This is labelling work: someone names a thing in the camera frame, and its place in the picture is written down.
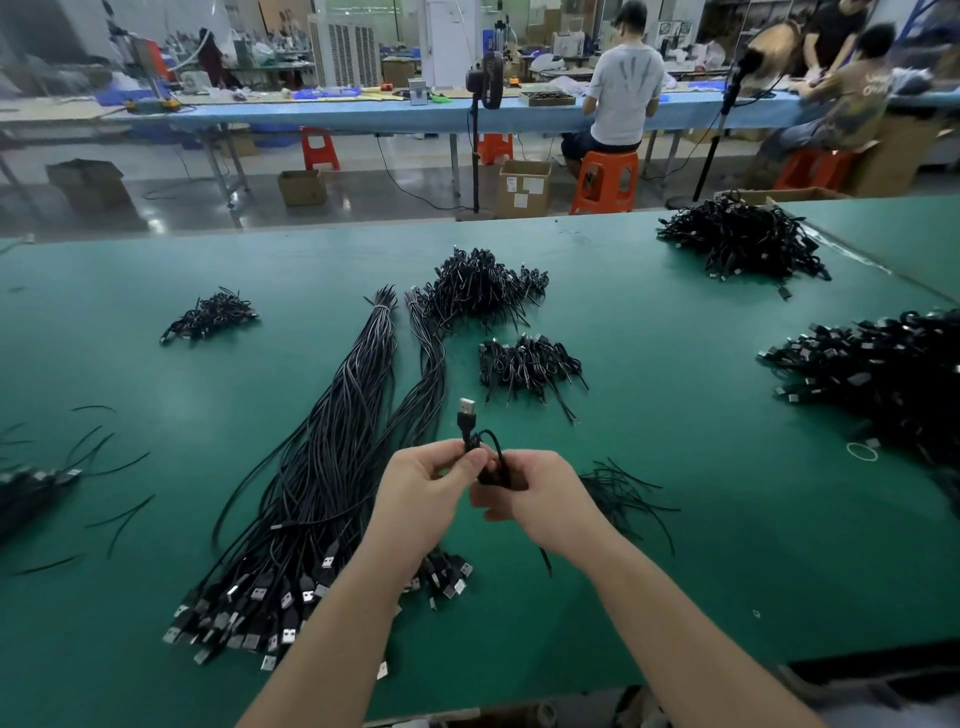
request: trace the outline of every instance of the left hand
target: left hand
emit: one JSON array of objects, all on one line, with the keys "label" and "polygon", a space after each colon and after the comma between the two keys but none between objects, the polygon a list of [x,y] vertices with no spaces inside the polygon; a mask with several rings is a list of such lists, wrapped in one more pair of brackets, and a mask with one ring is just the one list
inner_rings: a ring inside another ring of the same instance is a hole
[{"label": "left hand", "polygon": [[381,565],[396,565],[401,586],[450,527],[464,490],[484,468],[495,467],[485,447],[464,452],[463,440],[402,449],[383,472],[361,548],[375,550]]}]

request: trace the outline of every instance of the air conditioner unit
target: air conditioner unit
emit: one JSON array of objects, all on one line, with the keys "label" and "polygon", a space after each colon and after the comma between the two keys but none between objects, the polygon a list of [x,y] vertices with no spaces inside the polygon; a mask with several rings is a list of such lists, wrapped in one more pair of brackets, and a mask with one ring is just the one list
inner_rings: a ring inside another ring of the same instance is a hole
[{"label": "air conditioner unit", "polygon": [[380,42],[373,25],[326,12],[307,17],[318,85],[380,85]]}]

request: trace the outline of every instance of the rubber band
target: rubber band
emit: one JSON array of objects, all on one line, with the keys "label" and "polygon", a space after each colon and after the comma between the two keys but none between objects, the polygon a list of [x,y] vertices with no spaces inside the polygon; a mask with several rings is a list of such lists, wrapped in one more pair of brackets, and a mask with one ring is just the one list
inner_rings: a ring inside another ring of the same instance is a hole
[{"label": "rubber band", "polygon": [[[858,455],[853,450],[853,448],[863,448],[866,451],[872,453],[873,457],[864,457],[863,455]],[[874,450],[869,446],[864,445],[863,443],[847,443],[847,452],[851,454],[853,457],[855,457],[857,460],[863,460],[863,462],[865,463],[875,463],[877,460],[880,459],[880,455],[879,453],[877,453],[876,450]]]}]

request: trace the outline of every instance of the hand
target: hand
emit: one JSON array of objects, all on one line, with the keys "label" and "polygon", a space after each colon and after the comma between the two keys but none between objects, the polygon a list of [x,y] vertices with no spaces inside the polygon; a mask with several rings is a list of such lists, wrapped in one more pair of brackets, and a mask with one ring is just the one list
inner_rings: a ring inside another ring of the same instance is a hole
[{"label": "hand", "polygon": [[450,527],[460,495],[488,466],[495,466],[490,450],[464,455],[463,440],[398,450],[380,478],[361,548],[375,550],[381,568],[384,561],[396,565],[400,584],[406,583]]},{"label": "hand", "polygon": [[470,486],[470,502],[486,508],[486,521],[514,520],[538,546],[582,569],[595,544],[616,531],[580,478],[556,452],[507,450],[513,490]]}]

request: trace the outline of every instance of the workbench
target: workbench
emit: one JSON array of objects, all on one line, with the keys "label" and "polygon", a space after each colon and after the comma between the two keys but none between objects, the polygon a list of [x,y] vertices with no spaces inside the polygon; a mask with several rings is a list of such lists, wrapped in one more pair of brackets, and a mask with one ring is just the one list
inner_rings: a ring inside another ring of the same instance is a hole
[{"label": "workbench", "polygon": [[[826,229],[862,220],[856,201],[801,204]],[[930,198],[882,201],[877,217],[923,220]],[[65,558],[63,567],[6,579],[4,715],[10,725],[230,726],[266,674],[249,654],[205,667],[161,642],[173,611],[214,560],[209,531],[241,477],[302,420],[368,315],[363,299],[433,278],[453,246],[490,246],[511,267],[546,269],[531,333],[582,358],[587,393],[565,385],[571,426],[550,401],[502,397],[478,426],[506,448],[555,449],[579,472],[612,457],[660,485],[650,500],[676,544],[649,517],[642,547],[737,643],[764,665],[929,643],[960,633],[960,522],[923,468],[895,451],[851,457],[851,418],[777,399],[756,352],[806,330],[946,299],[824,248],[833,281],[797,277],[784,302],[772,282],[721,283],[702,262],[656,239],[663,212],[484,223],[393,225],[23,245],[0,258],[0,318],[15,355],[0,359],[3,422],[28,424],[12,462],[53,468],[95,425],[118,434],[105,468],[0,550],[0,569]],[[877,222],[869,234],[883,235]],[[946,225],[941,245],[953,239]],[[909,247],[911,237],[899,238]],[[168,324],[218,285],[240,289],[259,324],[206,342],[157,343]],[[396,399],[418,376],[408,317],[395,315]],[[476,346],[511,340],[458,328],[444,342],[441,436],[458,435],[456,400],[483,400]],[[107,404],[106,411],[71,407]],[[255,510],[264,479],[241,498],[226,537]],[[111,561],[110,537],[82,526],[151,494]],[[388,645],[391,673],[371,717],[519,701],[641,679],[586,579],[560,558],[547,578],[513,523],[490,524],[466,497],[444,546],[474,566],[466,592],[430,612],[403,598]]]},{"label": "workbench", "polygon": [[[675,165],[681,133],[689,129],[708,129],[716,123],[723,94],[716,91],[672,92],[660,97],[660,107],[647,119],[645,130],[658,133],[673,131],[673,140],[663,175]],[[891,106],[935,108],[940,112],[960,108],[960,91],[938,90],[915,97],[894,97]],[[413,107],[405,101],[296,101],[258,104],[203,104],[173,114],[130,114],[119,107],[98,111],[90,101],[63,103],[48,99],[21,99],[0,103],[0,130],[23,130],[39,127],[83,127],[97,131],[137,128],[140,125],[166,125],[195,134],[203,143],[211,173],[221,188],[224,200],[233,207],[232,194],[247,188],[246,175],[229,140],[230,124],[280,124],[328,129],[335,133],[448,133],[454,195],[460,196],[460,170],[457,134],[467,130],[470,101],[453,99],[448,104]],[[728,129],[778,129],[810,121],[823,109],[801,108],[795,94],[777,91],[773,97],[743,102],[728,119]],[[497,110],[480,109],[481,133],[564,133],[588,129],[591,120],[583,114],[582,101],[570,107],[527,107],[516,98],[505,98]],[[220,170],[213,142],[221,135],[228,140],[231,160],[236,169],[230,181]],[[653,150],[652,139],[647,147],[645,164]],[[70,139],[71,142],[99,143],[97,137]],[[25,195],[12,172],[0,157],[0,172]]]}]

